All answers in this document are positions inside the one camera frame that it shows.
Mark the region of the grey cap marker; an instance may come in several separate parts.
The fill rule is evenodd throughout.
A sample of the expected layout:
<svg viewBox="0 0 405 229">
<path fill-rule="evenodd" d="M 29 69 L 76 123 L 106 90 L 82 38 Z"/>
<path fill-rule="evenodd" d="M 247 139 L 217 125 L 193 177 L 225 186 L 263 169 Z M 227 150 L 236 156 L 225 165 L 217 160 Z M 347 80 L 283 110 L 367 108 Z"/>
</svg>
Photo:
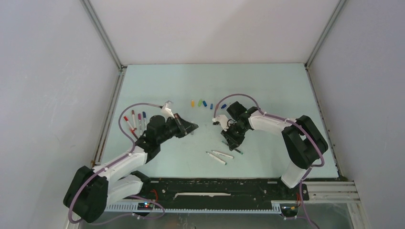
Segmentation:
<svg viewBox="0 0 405 229">
<path fill-rule="evenodd" d="M 223 152 L 220 152 L 220 151 L 212 150 L 212 153 L 220 155 L 220 156 L 224 156 L 224 157 L 227 157 L 227 158 L 230 158 L 230 159 L 234 159 L 234 156 L 223 153 Z"/>
</svg>

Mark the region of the red pen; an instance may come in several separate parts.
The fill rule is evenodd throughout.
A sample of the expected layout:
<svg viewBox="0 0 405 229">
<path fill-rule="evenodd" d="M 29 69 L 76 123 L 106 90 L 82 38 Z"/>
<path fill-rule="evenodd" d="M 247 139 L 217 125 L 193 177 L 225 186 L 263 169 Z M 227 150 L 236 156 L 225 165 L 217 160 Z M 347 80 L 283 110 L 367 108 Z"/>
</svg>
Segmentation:
<svg viewBox="0 0 405 229">
<path fill-rule="evenodd" d="M 130 129 L 130 132 L 132 133 L 132 135 L 135 137 L 136 140 L 138 140 L 138 136 L 135 133 L 136 128 L 131 124 L 131 122 L 129 121 L 127 116 L 124 116 L 124 120 L 127 123 L 127 125 L 129 126 L 129 129 Z"/>
</svg>

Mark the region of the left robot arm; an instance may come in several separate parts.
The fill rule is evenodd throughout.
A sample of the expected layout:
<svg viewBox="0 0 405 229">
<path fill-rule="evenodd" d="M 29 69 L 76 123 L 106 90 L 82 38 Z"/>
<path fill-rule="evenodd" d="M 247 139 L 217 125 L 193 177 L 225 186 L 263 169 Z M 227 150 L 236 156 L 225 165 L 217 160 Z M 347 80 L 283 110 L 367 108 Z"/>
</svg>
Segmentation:
<svg viewBox="0 0 405 229">
<path fill-rule="evenodd" d="M 110 204 L 132 195 L 147 198 L 151 186 L 134 171 L 151 161 L 160 152 L 162 143 L 173 137 L 183 138 L 198 127 L 178 114 L 168 118 L 155 115 L 127 152 L 101 166 L 80 167 L 63 199 L 68 220 L 74 224 L 82 220 L 93 223 Z"/>
</svg>

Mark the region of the navy blue cap pen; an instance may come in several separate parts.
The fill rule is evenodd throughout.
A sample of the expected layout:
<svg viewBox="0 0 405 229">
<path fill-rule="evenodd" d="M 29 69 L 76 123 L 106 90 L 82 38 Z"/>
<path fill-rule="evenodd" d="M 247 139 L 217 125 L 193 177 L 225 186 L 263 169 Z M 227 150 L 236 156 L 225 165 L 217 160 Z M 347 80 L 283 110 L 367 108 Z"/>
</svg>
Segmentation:
<svg viewBox="0 0 405 229">
<path fill-rule="evenodd" d="M 146 130 L 147 127 L 147 117 L 146 117 L 146 112 L 142 112 L 142 120 L 143 120 L 143 126 L 144 126 L 144 130 Z"/>
</svg>

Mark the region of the green cap marker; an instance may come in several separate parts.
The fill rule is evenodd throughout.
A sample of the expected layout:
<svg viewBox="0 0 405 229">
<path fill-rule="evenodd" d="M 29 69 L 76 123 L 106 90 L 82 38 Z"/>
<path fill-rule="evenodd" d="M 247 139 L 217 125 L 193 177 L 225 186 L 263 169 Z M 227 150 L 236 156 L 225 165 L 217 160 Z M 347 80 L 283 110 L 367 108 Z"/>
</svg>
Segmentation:
<svg viewBox="0 0 405 229">
<path fill-rule="evenodd" d="M 218 161 L 219 163 L 221 163 L 222 165 L 227 165 L 227 162 L 220 159 L 219 157 L 215 156 L 214 154 L 210 153 L 210 152 L 206 152 L 207 155 L 209 155 L 211 158 L 215 159 L 216 161 Z"/>
</svg>

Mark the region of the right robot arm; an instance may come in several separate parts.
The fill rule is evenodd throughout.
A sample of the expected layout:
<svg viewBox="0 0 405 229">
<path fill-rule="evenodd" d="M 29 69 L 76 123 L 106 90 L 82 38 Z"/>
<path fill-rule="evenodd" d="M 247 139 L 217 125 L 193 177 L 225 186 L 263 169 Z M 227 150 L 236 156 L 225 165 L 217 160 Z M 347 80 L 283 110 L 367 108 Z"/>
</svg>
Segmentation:
<svg viewBox="0 0 405 229">
<path fill-rule="evenodd" d="M 212 121 L 221 126 L 221 134 L 230 150 L 243 143 L 249 130 L 269 132 L 284 140 L 290 162 L 280 178 L 282 183 L 277 187 L 281 198 L 291 199 L 296 195 L 296 186 L 308 175 L 316 160 L 324 163 L 323 154 L 329 147 L 310 117 L 282 118 L 255 106 L 247 109 L 239 102 L 231 104 L 226 111 L 227 115 L 215 116 Z"/>
</svg>

